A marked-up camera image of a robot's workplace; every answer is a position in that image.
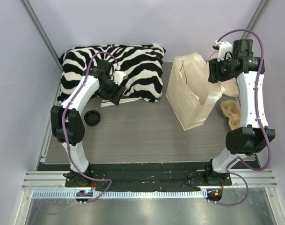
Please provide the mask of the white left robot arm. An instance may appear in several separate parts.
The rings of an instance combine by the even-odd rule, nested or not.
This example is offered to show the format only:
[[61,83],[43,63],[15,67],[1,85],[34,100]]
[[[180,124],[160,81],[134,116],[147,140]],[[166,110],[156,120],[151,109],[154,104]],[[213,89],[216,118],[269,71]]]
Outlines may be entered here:
[[119,66],[113,66],[106,60],[99,60],[95,67],[88,66],[84,70],[80,83],[72,94],[59,106],[51,108],[52,135],[65,148],[72,171],[78,173],[76,182],[87,187],[92,182],[92,175],[87,172],[87,160],[82,140],[85,126],[82,112],[93,95],[100,95],[115,105],[125,91],[122,82],[128,77]]

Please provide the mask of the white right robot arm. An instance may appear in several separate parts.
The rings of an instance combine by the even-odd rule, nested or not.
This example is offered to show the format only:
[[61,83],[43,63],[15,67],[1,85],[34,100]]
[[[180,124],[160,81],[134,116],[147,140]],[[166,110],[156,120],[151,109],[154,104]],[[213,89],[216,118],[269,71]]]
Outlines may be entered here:
[[263,104],[263,56],[255,57],[251,39],[229,42],[215,41],[218,51],[215,59],[209,60],[211,83],[235,78],[239,88],[241,120],[239,127],[226,135],[225,149],[205,167],[203,178],[209,185],[218,185],[230,178],[229,169],[238,161],[261,152],[275,138],[270,129]]

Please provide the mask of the cream paper bag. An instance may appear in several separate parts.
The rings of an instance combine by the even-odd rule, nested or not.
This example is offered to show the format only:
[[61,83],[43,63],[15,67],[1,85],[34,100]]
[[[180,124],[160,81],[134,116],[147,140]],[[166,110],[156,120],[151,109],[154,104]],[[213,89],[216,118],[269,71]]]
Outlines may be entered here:
[[203,125],[225,91],[208,77],[209,65],[200,54],[175,57],[166,97],[185,131]]

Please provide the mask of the black lid stack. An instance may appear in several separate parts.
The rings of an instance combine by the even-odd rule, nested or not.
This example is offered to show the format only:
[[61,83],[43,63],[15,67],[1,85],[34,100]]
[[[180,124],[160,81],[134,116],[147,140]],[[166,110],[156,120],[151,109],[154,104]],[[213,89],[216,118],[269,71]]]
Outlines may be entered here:
[[84,121],[88,126],[96,126],[100,120],[101,116],[96,110],[88,111],[84,115]]

